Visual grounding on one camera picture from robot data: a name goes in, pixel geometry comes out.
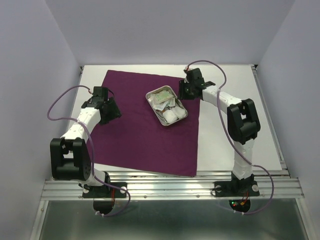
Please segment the stainless steel tray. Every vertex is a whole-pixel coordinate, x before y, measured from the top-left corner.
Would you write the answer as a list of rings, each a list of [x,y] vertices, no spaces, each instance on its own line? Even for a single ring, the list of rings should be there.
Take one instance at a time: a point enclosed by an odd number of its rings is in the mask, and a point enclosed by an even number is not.
[[[188,111],[178,99],[174,90],[168,85],[148,92],[145,98],[160,123],[165,127],[188,116]]]

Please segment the white gauze pad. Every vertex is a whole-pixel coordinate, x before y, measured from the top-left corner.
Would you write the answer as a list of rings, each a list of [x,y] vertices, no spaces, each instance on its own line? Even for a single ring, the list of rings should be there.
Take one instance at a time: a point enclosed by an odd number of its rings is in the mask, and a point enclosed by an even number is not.
[[[168,124],[172,124],[178,119],[176,114],[170,109],[163,113],[163,117]]]
[[[187,111],[179,106],[175,106],[171,110],[178,119],[183,119],[187,116]]]

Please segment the green white suture packet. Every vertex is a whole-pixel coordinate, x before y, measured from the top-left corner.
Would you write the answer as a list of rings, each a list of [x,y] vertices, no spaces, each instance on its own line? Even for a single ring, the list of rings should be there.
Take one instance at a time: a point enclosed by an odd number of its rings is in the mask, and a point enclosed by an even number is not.
[[[176,105],[176,99],[175,98],[171,98],[167,101],[164,101],[162,103],[159,104],[158,109],[160,111],[163,111],[166,107],[168,108],[173,108]]]

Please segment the green gauze bag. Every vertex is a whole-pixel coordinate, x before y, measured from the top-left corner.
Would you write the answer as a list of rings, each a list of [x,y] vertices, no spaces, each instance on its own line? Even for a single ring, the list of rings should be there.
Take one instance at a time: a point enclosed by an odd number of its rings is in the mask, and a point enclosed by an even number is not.
[[[162,90],[158,93],[155,93],[152,97],[152,100],[154,104],[158,105],[172,99],[173,97],[174,96],[169,91]]]

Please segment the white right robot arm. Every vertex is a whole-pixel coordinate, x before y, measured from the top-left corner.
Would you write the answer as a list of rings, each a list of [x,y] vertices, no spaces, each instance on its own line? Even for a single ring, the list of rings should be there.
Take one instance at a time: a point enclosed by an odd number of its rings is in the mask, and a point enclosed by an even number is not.
[[[217,107],[219,115],[226,114],[222,128],[234,149],[234,163],[229,181],[216,181],[212,195],[216,197],[237,197],[259,195],[253,174],[254,140],[261,130],[255,103],[248,98],[242,100],[205,81],[199,68],[184,69],[185,79],[179,81],[180,100],[200,99]]]

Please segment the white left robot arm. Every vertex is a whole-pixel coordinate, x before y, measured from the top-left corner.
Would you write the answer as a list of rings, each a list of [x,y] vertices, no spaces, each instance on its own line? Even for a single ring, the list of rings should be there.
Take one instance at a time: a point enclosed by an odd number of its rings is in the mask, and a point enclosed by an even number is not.
[[[95,169],[95,149],[91,133],[97,125],[120,118],[115,97],[107,87],[89,89],[90,98],[80,108],[77,118],[69,117],[71,127],[50,142],[51,174],[55,180],[77,181],[86,191],[94,188],[100,197],[111,193],[109,175]]]

